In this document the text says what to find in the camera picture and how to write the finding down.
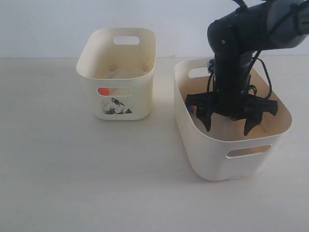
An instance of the orange object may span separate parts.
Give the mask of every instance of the orange object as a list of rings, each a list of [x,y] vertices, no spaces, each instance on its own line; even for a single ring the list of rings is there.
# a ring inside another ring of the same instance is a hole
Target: orange object
[[[109,96],[110,90],[108,88],[98,88],[98,93],[103,96]]]

